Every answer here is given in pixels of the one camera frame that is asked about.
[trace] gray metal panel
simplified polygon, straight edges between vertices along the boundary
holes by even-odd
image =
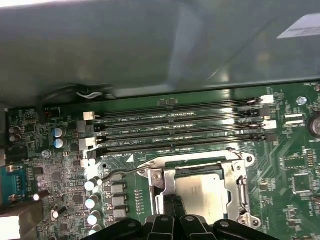
[[[68,84],[118,97],[319,77],[320,36],[277,39],[318,0],[85,0],[0,8],[0,101]]]

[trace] cable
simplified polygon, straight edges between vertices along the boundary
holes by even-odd
[[[89,95],[84,95],[80,92],[77,92],[76,94],[82,98],[90,99],[90,100],[104,95],[102,92],[92,92]]]
[[[103,95],[105,99],[114,100],[116,99],[116,97],[112,94],[112,91],[113,87],[109,84],[102,84],[96,86],[85,86],[77,84],[73,86],[68,86],[38,97],[35,109],[38,114],[40,123],[45,124],[46,116],[44,111],[44,105],[52,99],[56,99],[71,94],[77,94],[78,96],[88,100],[92,100]]]
[[[74,85],[74,86],[68,86],[65,88],[61,88],[55,91],[52,91],[50,93],[44,94],[38,98],[38,101],[36,103],[36,112],[38,114],[38,118],[41,124],[46,123],[46,116],[44,111],[44,104],[49,102],[52,99],[56,99],[61,96],[66,96],[69,94],[73,94],[76,92],[82,92],[87,93],[89,91],[88,87],[85,85]]]

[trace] black capacitor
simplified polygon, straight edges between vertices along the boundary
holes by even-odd
[[[12,135],[9,138],[11,143],[18,143],[21,141],[21,136],[20,135]]]
[[[40,201],[50,195],[50,192],[48,190],[41,190],[38,191],[35,195],[33,195],[33,200]]]
[[[66,212],[68,211],[67,207],[66,206],[62,206],[60,207],[58,210],[55,210],[53,213],[52,213],[52,216],[57,219],[59,218],[61,215],[65,214]]]
[[[14,134],[14,135],[20,134],[21,133],[21,128],[19,126],[10,127],[9,128],[9,133],[10,134]]]

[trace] white label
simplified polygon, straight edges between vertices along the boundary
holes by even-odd
[[[305,15],[285,30],[277,39],[320,35],[320,13]]]

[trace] white capacitor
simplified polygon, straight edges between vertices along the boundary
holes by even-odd
[[[100,177],[95,176],[94,178],[91,178],[84,184],[84,188],[87,191],[92,191],[96,186],[101,186],[102,185],[102,180]]]
[[[85,206],[88,209],[93,209],[99,202],[99,197],[95,194],[91,195],[87,201],[85,201]]]
[[[64,138],[57,138],[56,140],[54,140],[54,143],[53,143],[56,149],[64,148],[67,144],[68,142]]]
[[[66,131],[64,129],[57,127],[53,130],[53,136],[55,138],[61,138],[61,137],[64,137],[65,135],[66,135]]]
[[[99,211],[95,210],[91,212],[87,219],[88,224],[90,224],[91,226],[96,225],[100,217],[101,217],[101,213]]]
[[[101,231],[101,230],[102,230],[102,227],[101,227],[100,225],[96,224],[96,225],[94,225],[94,226],[92,227],[92,229],[89,231],[89,236],[91,236],[92,234],[95,234],[95,233],[97,233],[97,232],[99,232],[99,231]]]

